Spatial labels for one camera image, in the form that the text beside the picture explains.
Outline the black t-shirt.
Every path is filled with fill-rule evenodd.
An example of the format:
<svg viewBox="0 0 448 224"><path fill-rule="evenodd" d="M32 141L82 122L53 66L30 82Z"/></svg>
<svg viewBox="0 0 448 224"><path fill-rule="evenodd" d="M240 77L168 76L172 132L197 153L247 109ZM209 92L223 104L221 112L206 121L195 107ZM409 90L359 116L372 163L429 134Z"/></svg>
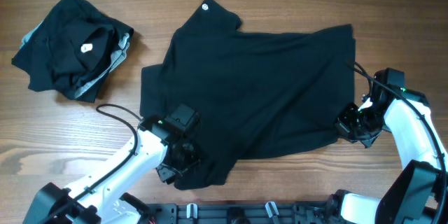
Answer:
<svg viewBox="0 0 448 224"><path fill-rule="evenodd" d="M141 71L141 116L182 104L200 116L192 136L200 162L175 180L179 190L225 184L238 160L335 143L336 117L354 100L350 24L282 34L241 25L237 14L203 0L174 32L163 62Z"/></svg>

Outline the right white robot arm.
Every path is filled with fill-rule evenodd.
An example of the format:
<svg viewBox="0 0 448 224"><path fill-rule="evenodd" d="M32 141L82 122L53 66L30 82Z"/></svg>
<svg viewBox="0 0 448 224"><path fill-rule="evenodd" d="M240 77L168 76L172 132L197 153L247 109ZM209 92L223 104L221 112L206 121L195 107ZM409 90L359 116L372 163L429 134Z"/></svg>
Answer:
<svg viewBox="0 0 448 224"><path fill-rule="evenodd" d="M335 126L343 139L366 148L383 131L392 133L402 172L380 199L338 190L328 200L326 218L334 223L446 223L447 152L426 96L406 88L399 70L387 68L367 79L370 91L363 105L347 105Z"/></svg>

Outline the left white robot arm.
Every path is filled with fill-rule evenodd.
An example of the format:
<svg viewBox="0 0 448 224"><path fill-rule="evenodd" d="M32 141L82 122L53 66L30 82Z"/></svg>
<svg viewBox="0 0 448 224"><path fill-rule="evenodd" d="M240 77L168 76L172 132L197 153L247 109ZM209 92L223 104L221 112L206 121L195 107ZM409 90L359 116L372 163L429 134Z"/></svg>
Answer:
<svg viewBox="0 0 448 224"><path fill-rule="evenodd" d="M150 209L127 190L154 169L171 184L200 163L191 132L200 115L184 104L165 117L142 118L131 139L103 167L63 188L40 189L25 223L150 223Z"/></svg>

